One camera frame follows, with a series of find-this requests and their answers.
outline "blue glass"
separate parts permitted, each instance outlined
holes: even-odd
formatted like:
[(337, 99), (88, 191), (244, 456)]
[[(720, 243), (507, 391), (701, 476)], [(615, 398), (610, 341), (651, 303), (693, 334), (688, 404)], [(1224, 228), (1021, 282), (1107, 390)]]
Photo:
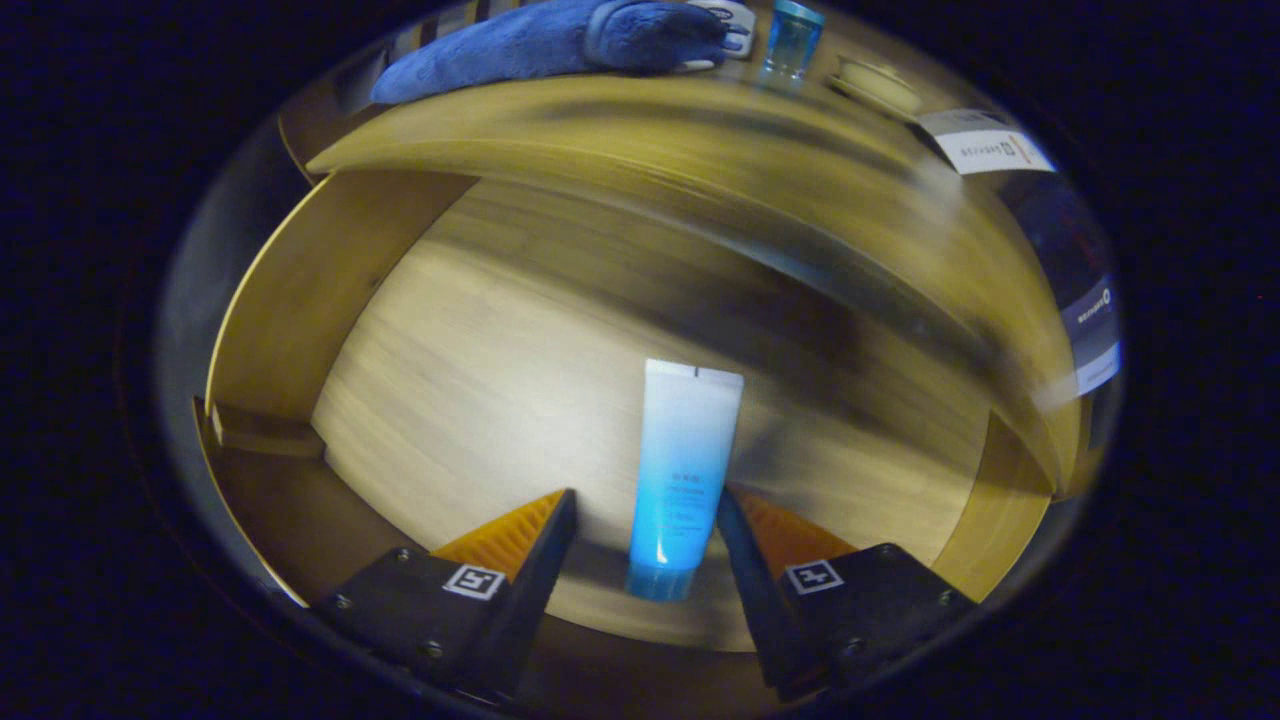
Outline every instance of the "blue glass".
[(803, 78), (822, 37), (824, 18), (791, 0), (773, 4), (773, 27), (764, 69), (792, 78)]

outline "wooden panel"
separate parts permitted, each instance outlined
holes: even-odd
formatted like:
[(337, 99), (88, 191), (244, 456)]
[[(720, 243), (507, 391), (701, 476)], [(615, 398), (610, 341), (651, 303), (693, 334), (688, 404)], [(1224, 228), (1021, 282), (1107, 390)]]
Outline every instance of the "wooden panel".
[(218, 447), (196, 401), (205, 460), (237, 527), (294, 600), (317, 602), (396, 547), (420, 548), (320, 457)]
[(520, 0), (489, 0), (489, 17), (497, 18), (503, 13), (509, 13), (520, 8)]
[(404, 250), (475, 178), (342, 173), (275, 231), (232, 299), (206, 413), (225, 404), (308, 421), (352, 323)]
[(246, 413), (227, 405), (214, 405), (210, 420), (221, 447), (292, 457), (324, 455), (324, 441), (307, 423)]
[(932, 561), (991, 401), (873, 318), (687, 231), (481, 181), (387, 278), (314, 423), (352, 488), (425, 547), (562, 487), (580, 542), (549, 612), (626, 637), (751, 643), (713, 539), (690, 602), (622, 592), (645, 357), (742, 373), (731, 477), (855, 546)]
[(480, 13), (480, 3), (471, 0), (465, 5), (453, 5), (440, 10), (436, 15), (436, 37), (444, 37), (451, 32), (457, 32), (476, 23)]
[(308, 168), (460, 172), (645, 209), (824, 292), (920, 318), (915, 334), (951, 338), (940, 355), (988, 357), (1006, 386), (997, 409), (1051, 482), (1070, 477), (1079, 404), (1027, 400), (1074, 372), (1070, 347), (1007, 210), (901, 124), (812, 83), (728, 72), (474, 87), (396, 108)]
[(933, 570), (966, 596), (987, 597), (1039, 527), (1050, 502), (1047, 488), (1027, 447), (992, 414), (973, 493)]
[(755, 720), (787, 707), (755, 653), (644, 643), (557, 618), (538, 628), (518, 700), (552, 717), (616, 720)]
[(371, 105), (347, 115), (338, 106), (333, 77), (325, 76), (289, 97), (280, 108), (275, 124), (289, 158), (311, 184), (324, 179), (324, 173), (310, 173), (306, 167), (321, 150), (365, 122), (378, 117), (387, 108)]

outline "blue towel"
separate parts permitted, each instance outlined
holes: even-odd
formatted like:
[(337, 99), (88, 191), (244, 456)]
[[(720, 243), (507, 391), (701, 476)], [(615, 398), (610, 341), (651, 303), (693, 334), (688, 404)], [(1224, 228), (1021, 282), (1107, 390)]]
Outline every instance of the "blue towel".
[(408, 102), (472, 85), (585, 72), (666, 73), (721, 63), (724, 26), (710, 12), (652, 0), (552, 0), (449, 33), (378, 78), (374, 102)]

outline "screw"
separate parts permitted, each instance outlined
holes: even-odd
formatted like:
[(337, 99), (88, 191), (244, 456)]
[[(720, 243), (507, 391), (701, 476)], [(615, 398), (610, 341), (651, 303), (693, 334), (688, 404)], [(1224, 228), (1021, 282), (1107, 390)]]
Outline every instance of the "screw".
[(425, 655), (425, 656), (433, 659), (433, 660), (439, 660), (439, 659), (444, 657), (444, 648), (440, 647), (440, 643), (438, 643), (435, 641), (426, 641), (425, 643), (417, 646), (417, 650), (422, 655)]
[(849, 638), (849, 642), (845, 643), (845, 647), (840, 648), (840, 655), (845, 657), (852, 657), (863, 651), (864, 644), (865, 643), (863, 643), (863, 638)]

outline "cosmetic tube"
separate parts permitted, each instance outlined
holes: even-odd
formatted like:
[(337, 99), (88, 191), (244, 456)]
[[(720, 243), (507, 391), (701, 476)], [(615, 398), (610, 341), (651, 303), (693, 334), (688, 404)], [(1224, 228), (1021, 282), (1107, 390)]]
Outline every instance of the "cosmetic tube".
[(742, 386), (735, 373), (645, 361), (628, 593), (689, 597), (716, 525)]

